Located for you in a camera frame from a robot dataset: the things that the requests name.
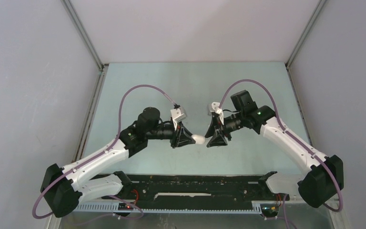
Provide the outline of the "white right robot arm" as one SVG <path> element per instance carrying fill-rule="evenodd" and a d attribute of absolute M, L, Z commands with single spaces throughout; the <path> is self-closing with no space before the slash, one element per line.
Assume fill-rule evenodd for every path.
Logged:
<path fill-rule="evenodd" d="M 242 128 L 254 130 L 278 146 L 300 169 L 300 175 L 271 172 L 262 179 L 258 193 L 263 199 L 276 194 L 295 194 L 311 207 L 318 208 L 344 188 L 342 160 L 316 150 L 288 128 L 276 112 L 267 105 L 258 107 L 248 91 L 231 96 L 236 111 L 224 116 L 219 102 L 208 105 L 212 120 L 205 137 L 207 147 L 226 146 L 231 133 Z"/>

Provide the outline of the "white oval earbud case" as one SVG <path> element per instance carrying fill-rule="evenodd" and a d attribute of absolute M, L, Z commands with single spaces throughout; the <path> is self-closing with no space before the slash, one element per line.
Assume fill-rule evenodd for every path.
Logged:
<path fill-rule="evenodd" d="M 196 145 L 202 145 L 205 143 L 206 140 L 204 136 L 195 134 L 191 135 L 191 138 L 195 141 Z"/>

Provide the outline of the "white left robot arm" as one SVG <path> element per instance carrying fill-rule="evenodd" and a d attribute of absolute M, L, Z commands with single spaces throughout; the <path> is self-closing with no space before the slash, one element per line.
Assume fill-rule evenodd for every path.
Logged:
<path fill-rule="evenodd" d="M 205 142 L 203 136 L 194 135 L 185 128 L 181 122 L 185 114 L 180 107 L 172 109 L 171 115 L 170 121 L 162 122 L 160 111 L 147 107 L 132 125 L 103 148 L 66 166 L 49 166 L 43 178 L 41 194 L 51 213 L 62 218 L 85 201 L 110 195 L 122 199 L 129 197 L 131 181 L 123 172 L 114 172 L 102 178 L 96 178 L 96 175 L 144 150 L 149 140 L 169 140 L 172 148 Z"/>

